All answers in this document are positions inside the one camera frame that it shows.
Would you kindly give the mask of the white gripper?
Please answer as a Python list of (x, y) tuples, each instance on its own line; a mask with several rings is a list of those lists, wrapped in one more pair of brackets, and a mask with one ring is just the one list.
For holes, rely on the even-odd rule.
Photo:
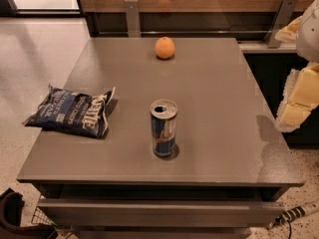
[(290, 71), (277, 110), (275, 127), (292, 132), (319, 106), (319, 0), (314, 0), (302, 17), (280, 29), (275, 39), (284, 43), (296, 41), (297, 54), (310, 62), (301, 71)]

